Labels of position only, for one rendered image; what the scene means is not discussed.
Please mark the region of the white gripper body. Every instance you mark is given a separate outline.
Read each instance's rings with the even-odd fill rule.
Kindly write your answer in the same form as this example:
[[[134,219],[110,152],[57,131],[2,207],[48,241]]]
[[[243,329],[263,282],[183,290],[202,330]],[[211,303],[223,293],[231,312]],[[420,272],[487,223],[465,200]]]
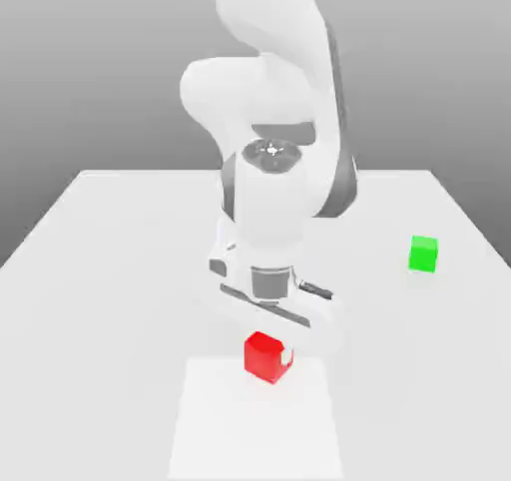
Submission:
[[[247,331],[263,332],[307,354],[334,354],[344,336],[344,308],[328,290],[303,282],[290,296],[255,301],[223,283],[207,291],[207,308]]]

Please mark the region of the small red cube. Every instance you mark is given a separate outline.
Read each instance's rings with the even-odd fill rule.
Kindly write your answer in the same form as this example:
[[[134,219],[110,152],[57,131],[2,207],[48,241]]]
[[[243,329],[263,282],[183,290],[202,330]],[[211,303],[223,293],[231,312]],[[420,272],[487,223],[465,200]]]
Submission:
[[[277,383],[290,369],[280,364],[280,352],[283,343],[269,335],[256,331],[245,341],[244,367],[255,377],[271,383]]]

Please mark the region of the small green cube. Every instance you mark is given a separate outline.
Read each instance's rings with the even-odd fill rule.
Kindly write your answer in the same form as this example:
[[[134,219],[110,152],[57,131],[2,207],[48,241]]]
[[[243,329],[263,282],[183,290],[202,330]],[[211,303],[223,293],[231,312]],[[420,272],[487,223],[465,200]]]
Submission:
[[[437,238],[413,236],[408,256],[408,268],[435,273],[438,249],[439,241]]]

